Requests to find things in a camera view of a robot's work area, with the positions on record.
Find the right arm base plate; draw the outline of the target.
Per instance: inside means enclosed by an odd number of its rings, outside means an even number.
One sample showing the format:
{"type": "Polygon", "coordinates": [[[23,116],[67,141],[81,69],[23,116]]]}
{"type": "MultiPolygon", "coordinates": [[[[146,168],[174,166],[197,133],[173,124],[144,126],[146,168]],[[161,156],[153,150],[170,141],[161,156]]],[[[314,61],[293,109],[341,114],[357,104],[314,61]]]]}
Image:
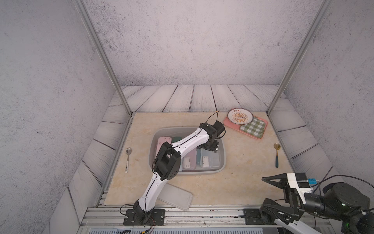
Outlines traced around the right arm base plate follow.
{"type": "Polygon", "coordinates": [[[275,220],[288,224],[291,216],[281,206],[265,206],[260,209],[244,209],[243,215],[246,225],[275,225],[275,220]]]}

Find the grey plastic storage box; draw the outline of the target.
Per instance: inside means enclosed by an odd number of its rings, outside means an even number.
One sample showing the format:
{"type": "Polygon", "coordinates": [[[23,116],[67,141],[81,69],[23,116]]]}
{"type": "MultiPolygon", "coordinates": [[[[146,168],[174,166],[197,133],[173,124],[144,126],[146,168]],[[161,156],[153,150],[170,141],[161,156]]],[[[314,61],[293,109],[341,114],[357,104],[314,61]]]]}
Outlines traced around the grey plastic storage box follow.
{"type": "MultiPolygon", "coordinates": [[[[191,133],[193,133],[197,128],[196,127],[169,127],[162,128],[156,131],[151,142],[151,148],[149,153],[149,166],[152,167],[153,161],[155,159],[155,151],[159,137],[182,137],[185,138],[191,133]]],[[[195,170],[183,170],[183,160],[179,169],[179,176],[197,176],[197,175],[211,175],[222,171],[226,165],[226,152],[225,146],[222,139],[218,140],[219,147],[217,153],[220,156],[221,165],[219,168],[202,168],[199,165],[196,165],[195,170]]]]}

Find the dark green pencil case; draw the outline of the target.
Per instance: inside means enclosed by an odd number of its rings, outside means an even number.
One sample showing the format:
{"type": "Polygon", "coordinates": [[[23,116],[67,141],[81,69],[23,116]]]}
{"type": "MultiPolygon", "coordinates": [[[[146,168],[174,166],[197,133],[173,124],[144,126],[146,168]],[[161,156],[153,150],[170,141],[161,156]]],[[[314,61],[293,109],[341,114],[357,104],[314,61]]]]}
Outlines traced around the dark green pencil case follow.
{"type": "Polygon", "coordinates": [[[180,140],[182,140],[182,139],[183,139],[183,138],[180,137],[180,136],[175,136],[175,137],[172,137],[171,142],[172,142],[172,143],[175,143],[175,142],[178,142],[178,141],[180,141],[180,140]]]}

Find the grey pencil case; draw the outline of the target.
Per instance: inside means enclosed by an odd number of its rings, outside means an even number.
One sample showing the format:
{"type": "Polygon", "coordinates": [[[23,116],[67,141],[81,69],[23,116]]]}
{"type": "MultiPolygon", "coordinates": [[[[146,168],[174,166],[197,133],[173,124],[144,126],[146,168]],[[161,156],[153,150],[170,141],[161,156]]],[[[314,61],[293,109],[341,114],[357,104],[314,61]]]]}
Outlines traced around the grey pencil case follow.
{"type": "Polygon", "coordinates": [[[158,196],[158,200],[183,211],[187,211],[190,208],[192,199],[192,193],[168,183],[165,184],[158,196]]]}

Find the pale pink pencil case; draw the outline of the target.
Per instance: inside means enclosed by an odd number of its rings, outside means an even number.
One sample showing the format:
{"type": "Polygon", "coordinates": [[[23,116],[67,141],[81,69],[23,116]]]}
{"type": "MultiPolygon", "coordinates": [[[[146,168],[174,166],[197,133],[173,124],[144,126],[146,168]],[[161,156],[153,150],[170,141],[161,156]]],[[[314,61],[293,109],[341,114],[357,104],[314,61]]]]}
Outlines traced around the pale pink pencil case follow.
{"type": "Polygon", "coordinates": [[[169,137],[169,136],[163,136],[163,137],[159,137],[158,138],[158,142],[157,142],[157,146],[156,146],[156,151],[155,151],[155,158],[157,157],[162,144],[165,143],[165,142],[171,144],[171,141],[172,141],[172,138],[169,137]]]}

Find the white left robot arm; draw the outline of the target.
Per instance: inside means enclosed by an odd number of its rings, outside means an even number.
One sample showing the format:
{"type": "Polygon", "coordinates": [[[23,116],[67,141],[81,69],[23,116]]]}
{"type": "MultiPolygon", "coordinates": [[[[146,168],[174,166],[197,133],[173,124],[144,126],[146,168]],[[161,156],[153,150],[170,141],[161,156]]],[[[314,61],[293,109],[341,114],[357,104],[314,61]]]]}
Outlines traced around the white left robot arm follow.
{"type": "Polygon", "coordinates": [[[134,203],[135,216],[142,221],[150,215],[165,184],[179,173],[184,156],[196,148],[217,151],[218,139],[223,132],[225,127],[221,122],[216,121],[213,125],[206,122],[180,141],[163,143],[153,162],[152,179],[142,197],[134,203]]]}

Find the clear case with label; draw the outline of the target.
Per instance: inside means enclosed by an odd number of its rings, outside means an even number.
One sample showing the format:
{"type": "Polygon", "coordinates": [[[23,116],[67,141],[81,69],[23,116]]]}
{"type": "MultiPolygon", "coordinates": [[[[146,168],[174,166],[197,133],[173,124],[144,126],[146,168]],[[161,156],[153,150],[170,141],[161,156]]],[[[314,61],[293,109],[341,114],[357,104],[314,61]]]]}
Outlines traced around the clear case with label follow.
{"type": "Polygon", "coordinates": [[[201,149],[200,166],[202,168],[219,168],[221,165],[220,156],[217,152],[201,149]]]}

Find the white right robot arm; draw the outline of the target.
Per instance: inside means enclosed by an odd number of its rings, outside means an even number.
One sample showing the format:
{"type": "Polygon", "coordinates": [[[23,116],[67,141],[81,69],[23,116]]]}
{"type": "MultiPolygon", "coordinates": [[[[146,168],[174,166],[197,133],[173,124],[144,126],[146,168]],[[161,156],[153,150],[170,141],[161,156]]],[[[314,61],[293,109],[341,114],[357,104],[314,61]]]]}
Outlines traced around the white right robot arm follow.
{"type": "Polygon", "coordinates": [[[265,224],[277,224],[293,234],[315,234],[317,231],[301,222],[304,213],[342,222],[343,234],[372,234],[374,210],[370,199],[355,187],[337,182],[314,194],[305,173],[283,173],[262,177],[262,181],[283,190],[288,207],[265,199],[259,212],[265,224]]]}

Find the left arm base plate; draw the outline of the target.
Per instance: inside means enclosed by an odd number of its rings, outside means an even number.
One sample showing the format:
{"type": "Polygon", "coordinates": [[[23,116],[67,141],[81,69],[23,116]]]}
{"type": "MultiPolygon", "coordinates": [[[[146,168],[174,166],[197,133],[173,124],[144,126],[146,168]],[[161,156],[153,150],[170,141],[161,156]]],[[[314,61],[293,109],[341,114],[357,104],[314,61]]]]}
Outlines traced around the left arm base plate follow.
{"type": "Polygon", "coordinates": [[[165,209],[152,209],[147,213],[137,213],[129,209],[125,213],[124,226],[163,226],[165,221],[165,209]]]}

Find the teal pencil case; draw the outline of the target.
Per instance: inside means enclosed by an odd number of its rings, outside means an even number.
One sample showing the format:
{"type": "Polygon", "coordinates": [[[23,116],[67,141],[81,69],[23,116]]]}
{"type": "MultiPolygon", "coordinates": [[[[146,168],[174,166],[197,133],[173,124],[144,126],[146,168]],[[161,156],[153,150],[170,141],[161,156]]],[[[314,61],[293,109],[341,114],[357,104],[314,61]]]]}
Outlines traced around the teal pencil case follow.
{"type": "Polygon", "coordinates": [[[196,150],[196,165],[200,166],[201,163],[201,149],[196,150]]]}

